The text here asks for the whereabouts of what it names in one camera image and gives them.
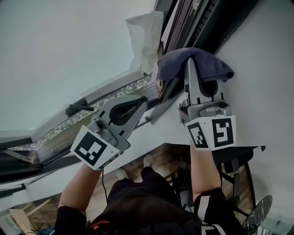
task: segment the glass pane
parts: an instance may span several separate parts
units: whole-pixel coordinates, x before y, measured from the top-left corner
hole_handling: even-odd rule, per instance
[[[150,81],[151,81],[151,74],[113,92],[112,94],[106,96],[105,98],[103,98],[103,99],[99,100],[98,102],[96,102],[95,104],[91,105],[91,107],[94,107],[94,112],[97,112],[100,110],[101,107],[103,107],[103,105],[108,100],[113,99],[113,98],[117,98],[117,97],[121,97],[124,95],[129,95],[130,93],[148,85],[150,83]],[[67,128],[75,125],[77,122],[79,122],[80,120],[93,114],[94,112],[82,110],[82,111],[78,112],[77,114],[75,114],[74,116],[70,117],[68,120],[66,120],[63,123],[61,123],[60,125],[58,125],[57,127],[55,127],[54,129],[52,129],[51,131],[49,131],[47,134],[45,134],[43,137],[38,139],[36,142],[29,144],[29,145],[22,145],[22,146],[9,148],[9,149],[15,150],[15,151],[36,150],[39,147],[41,147],[44,143],[51,140],[52,138],[54,138],[58,134],[60,134],[62,131],[65,131]]]

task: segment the black fabric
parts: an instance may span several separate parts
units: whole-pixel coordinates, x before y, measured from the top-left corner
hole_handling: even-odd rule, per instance
[[[216,164],[231,162],[234,159],[246,154],[257,148],[257,146],[252,147],[228,147],[224,149],[212,151],[213,160]]]
[[[173,188],[152,168],[141,172],[143,181],[119,180],[113,185],[108,196],[108,205],[88,228],[85,216],[74,209],[60,207],[57,213],[56,235],[93,234],[93,235],[200,235],[201,221],[197,217],[200,198],[210,195],[205,222],[221,224],[230,233],[244,234],[243,229],[232,211],[226,206],[221,189],[208,191],[195,200],[195,214],[181,208]],[[208,235],[219,235],[216,230],[207,231]]]
[[[241,166],[243,166],[244,164],[246,164],[247,162],[249,162],[253,158],[253,154],[254,154],[253,150],[250,150],[250,151],[244,153],[243,155],[239,156],[238,157],[239,168]],[[232,162],[225,162],[224,168],[225,168],[226,173],[234,172]]]
[[[143,193],[157,196],[181,207],[181,203],[175,194],[174,188],[169,185],[164,177],[155,172],[151,167],[143,168],[141,177],[143,181],[140,183],[134,183],[127,178],[117,181],[108,195],[108,204],[127,194]]]
[[[224,82],[234,76],[234,71],[213,54],[200,48],[190,47],[173,50],[166,53],[157,62],[158,77],[163,81],[174,78],[184,78],[184,67],[188,58],[195,63],[198,78],[202,82],[221,79]]]

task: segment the wooden floor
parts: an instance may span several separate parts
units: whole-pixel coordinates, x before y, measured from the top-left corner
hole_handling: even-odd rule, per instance
[[[189,154],[189,147],[186,145],[170,145],[170,144],[163,144],[158,148],[154,149],[150,152],[154,158],[153,162],[153,169],[164,176],[167,180],[170,180],[170,175],[172,173],[176,173],[179,162],[183,158],[183,156]],[[127,165],[123,166],[122,168],[128,174],[128,177],[134,182],[141,182],[141,175],[140,172],[143,169],[143,158],[140,158],[128,163]],[[247,175],[244,168],[239,170],[241,174],[241,181],[242,181],[242,193],[241,193],[241,202],[239,208],[247,213],[252,211],[252,200],[250,196],[250,189],[249,184],[247,181]],[[103,212],[106,207],[106,199],[105,199],[105,192],[102,187],[102,178],[100,177],[96,188],[94,190],[93,196],[90,200],[88,209],[87,209],[87,219],[92,221],[95,219],[99,214]],[[104,176],[104,185],[107,191],[107,194],[110,192],[112,185],[117,181],[115,172],[111,172]],[[223,186],[222,189],[226,198],[230,198],[232,196],[233,186],[231,183],[223,179]],[[57,206],[60,199],[60,195],[55,195],[51,197],[52,201],[45,205],[39,212],[34,214],[30,217],[30,221],[38,229],[42,223],[47,223],[49,225],[54,225],[56,221],[56,212]],[[35,201],[33,205],[31,205],[27,210],[31,211],[36,208],[38,205],[46,201],[47,198],[42,200]],[[23,208],[26,204],[19,205],[15,208]],[[246,219],[243,215],[239,213],[235,213],[236,217],[239,219],[241,223]]]

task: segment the forearm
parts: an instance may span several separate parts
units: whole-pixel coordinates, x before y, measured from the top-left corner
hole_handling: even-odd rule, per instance
[[[190,151],[192,190],[195,200],[201,193],[221,187],[221,179],[211,151],[197,151],[192,143]]]
[[[69,182],[61,194],[59,206],[67,206],[85,211],[101,175],[87,165],[82,165],[74,178]]]

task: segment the black shirt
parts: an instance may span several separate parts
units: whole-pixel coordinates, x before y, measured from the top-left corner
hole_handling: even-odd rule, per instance
[[[191,213],[157,196],[136,193],[109,204],[90,226],[78,210],[60,207],[55,233],[58,234],[246,234],[229,209],[220,188],[202,193]]]

